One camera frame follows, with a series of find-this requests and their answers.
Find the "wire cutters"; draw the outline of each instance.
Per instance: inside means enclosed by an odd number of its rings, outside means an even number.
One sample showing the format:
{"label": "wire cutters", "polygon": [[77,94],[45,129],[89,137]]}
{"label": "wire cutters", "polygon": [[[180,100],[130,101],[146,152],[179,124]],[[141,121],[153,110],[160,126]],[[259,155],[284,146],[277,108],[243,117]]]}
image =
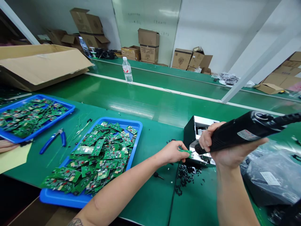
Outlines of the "wire cutters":
{"label": "wire cutters", "polygon": [[66,146],[66,134],[63,131],[63,128],[59,129],[56,133],[54,133],[50,139],[46,142],[46,144],[42,147],[42,149],[40,150],[40,154],[43,154],[46,149],[49,147],[49,145],[54,141],[54,139],[56,138],[56,136],[58,134],[61,134],[61,138],[62,138],[62,146],[65,147]]}

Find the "paper sheet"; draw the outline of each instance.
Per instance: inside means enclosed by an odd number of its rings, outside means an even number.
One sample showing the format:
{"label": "paper sheet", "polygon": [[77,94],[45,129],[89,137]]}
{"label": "paper sheet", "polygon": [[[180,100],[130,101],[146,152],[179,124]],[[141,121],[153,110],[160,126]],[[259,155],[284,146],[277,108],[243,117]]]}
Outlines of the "paper sheet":
{"label": "paper sheet", "polygon": [[26,163],[31,144],[0,153],[0,174]]}

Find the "tool handle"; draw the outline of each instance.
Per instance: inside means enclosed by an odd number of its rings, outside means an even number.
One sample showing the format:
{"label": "tool handle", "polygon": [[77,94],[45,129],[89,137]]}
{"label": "tool handle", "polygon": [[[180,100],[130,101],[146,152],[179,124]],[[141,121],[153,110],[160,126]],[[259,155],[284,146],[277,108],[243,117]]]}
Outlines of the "tool handle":
{"label": "tool handle", "polygon": [[40,154],[44,154],[44,152],[46,151],[46,149],[49,147],[49,145],[53,142],[53,140],[55,139],[55,134],[53,134],[50,139],[46,142],[46,144],[44,144],[44,146],[42,147],[42,149],[40,150]]}
{"label": "tool handle", "polygon": [[61,133],[61,138],[62,138],[62,143],[63,143],[62,146],[65,147],[66,146],[66,134],[64,131]]}

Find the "electric screwdriver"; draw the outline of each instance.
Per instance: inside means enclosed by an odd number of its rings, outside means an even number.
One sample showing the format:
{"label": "electric screwdriver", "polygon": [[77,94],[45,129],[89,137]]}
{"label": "electric screwdriver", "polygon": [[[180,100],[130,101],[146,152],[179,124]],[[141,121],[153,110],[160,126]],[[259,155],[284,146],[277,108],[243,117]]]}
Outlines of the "electric screwdriver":
{"label": "electric screwdriver", "polygon": [[[301,112],[274,118],[264,112],[249,111],[239,118],[221,125],[213,132],[210,152],[259,140],[281,132],[288,124],[300,121]],[[198,154],[207,153],[199,143],[195,145],[194,149]]]}

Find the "hand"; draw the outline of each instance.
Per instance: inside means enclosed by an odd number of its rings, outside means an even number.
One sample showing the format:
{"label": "hand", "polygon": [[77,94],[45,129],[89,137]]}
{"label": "hand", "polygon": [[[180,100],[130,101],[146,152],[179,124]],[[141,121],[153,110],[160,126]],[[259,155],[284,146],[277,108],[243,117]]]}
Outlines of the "hand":
{"label": "hand", "polygon": [[185,159],[189,157],[189,153],[180,152],[179,146],[183,150],[187,150],[182,141],[171,141],[161,151],[156,154],[156,157],[162,161],[163,165],[168,163],[175,163],[180,160],[185,162]]}
{"label": "hand", "polygon": [[[212,145],[211,137],[213,132],[226,122],[214,123],[208,127],[206,131],[202,132],[199,139],[201,147],[206,151],[210,152],[210,146]],[[225,148],[220,151],[211,153],[213,160],[217,167],[226,167],[229,169],[237,168],[245,157],[254,151],[258,146],[268,142],[268,138],[263,138],[251,143],[241,144],[230,148]]]}
{"label": "hand", "polygon": [[11,143],[8,140],[0,140],[0,153],[11,151],[17,147],[19,147],[19,144]]}

